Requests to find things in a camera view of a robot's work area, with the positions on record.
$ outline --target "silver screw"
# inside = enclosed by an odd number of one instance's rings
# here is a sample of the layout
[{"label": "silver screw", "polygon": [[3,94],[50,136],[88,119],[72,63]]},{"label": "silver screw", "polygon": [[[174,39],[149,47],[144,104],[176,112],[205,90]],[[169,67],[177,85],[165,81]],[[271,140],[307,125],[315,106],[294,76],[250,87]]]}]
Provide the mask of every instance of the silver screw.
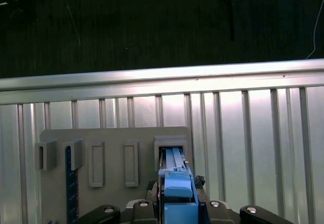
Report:
[{"label": "silver screw", "polygon": [[258,210],[256,208],[253,208],[253,207],[248,207],[247,211],[250,212],[250,213],[257,213],[258,212]]},{"label": "silver screw", "polygon": [[107,208],[107,209],[105,209],[105,212],[106,213],[112,213],[113,212],[113,209],[112,208]]},{"label": "silver screw", "polygon": [[219,206],[219,203],[216,202],[216,201],[213,201],[213,202],[211,202],[211,205],[214,206],[214,207],[218,207]]}]

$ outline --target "gray plastic holder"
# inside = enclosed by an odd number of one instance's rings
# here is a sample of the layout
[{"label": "gray plastic holder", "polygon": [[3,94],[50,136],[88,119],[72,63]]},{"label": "gray plastic holder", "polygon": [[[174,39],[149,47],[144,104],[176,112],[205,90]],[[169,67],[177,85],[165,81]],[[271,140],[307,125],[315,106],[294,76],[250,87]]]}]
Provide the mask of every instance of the gray plastic holder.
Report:
[{"label": "gray plastic holder", "polygon": [[138,141],[124,143],[125,185],[138,186]]},{"label": "gray plastic holder", "polygon": [[104,141],[89,143],[89,186],[103,187],[105,184],[105,150]]},{"label": "gray plastic holder", "polygon": [[56,140],[45,140],[36,143],[36,169],[50,171],[56,167]]},{"label": "gray plastic holder", "polygon": [[71,140],[65,142],[65,147],[71,148],[71,170],[74,171],[84,164],[82,140]]}]

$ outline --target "corrugated metal wall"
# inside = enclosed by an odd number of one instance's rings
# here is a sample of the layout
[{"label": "corrugated metal wall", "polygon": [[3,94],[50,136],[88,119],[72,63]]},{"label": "corrugated metal wall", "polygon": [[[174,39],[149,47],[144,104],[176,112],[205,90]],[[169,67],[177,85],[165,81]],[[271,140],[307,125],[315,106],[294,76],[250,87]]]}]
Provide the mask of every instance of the corrugated metal wall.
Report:
[{"label": "corrugated metal wall", "polygon": [[324,87],[2,105],[0,223],[21,223],[25,211],[40,223],[34,143],[42,130],[144,126],[192,129],[195,173],[211,199],[324,223],[323,106]]}]

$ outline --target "rectangular slot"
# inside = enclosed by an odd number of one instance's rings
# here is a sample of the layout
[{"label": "rectangular slot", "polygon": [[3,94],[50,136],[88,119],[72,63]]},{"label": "rectangular slot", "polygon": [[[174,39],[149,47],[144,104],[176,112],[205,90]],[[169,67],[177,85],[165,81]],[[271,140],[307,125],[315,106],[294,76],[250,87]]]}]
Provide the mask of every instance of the rectangular slot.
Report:
[{"label": "rectangular slot", "polygon": [[105,182],[104,142],[91,142],[89,148],[89,186],[103,187]]},{"label": "rectangular slot", "polygon": [[39,147],[39,169],[42,170],[44,168],[44,149],[43,147]]},{"label": "rectangular slot", "polygon": [[124,144],[125,185],[137,187],[138,181],[138,141],[127,141]]}]

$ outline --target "wire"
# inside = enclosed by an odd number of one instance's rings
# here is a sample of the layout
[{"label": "wire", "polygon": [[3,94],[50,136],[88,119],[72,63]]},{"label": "wire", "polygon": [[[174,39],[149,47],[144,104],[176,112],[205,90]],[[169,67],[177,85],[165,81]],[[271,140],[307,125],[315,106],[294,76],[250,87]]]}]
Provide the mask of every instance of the wire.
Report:
[{"label": "wire", "polygon": [[320,16],[320,13],[321,13],[322,8],[323,8],[323,4],[324,4],[324,0],[322,0],[322,4],[320,5],[319,11],[318,11],[318,15],[317,15],[317,19],[316,19],[316,22],[315,22],[315,27],[314,27],[314,32],[313,32],[313,51],[312,51],[312,53],[310,53],[310,54],[306,57],[306,60],[307,60],[309,57],[311,57],[311,55],[313,55],[314,52],[316,51],[315,35],[316,35],[316,29],[317,29],[317,24],[318,24],[319,16]]}]

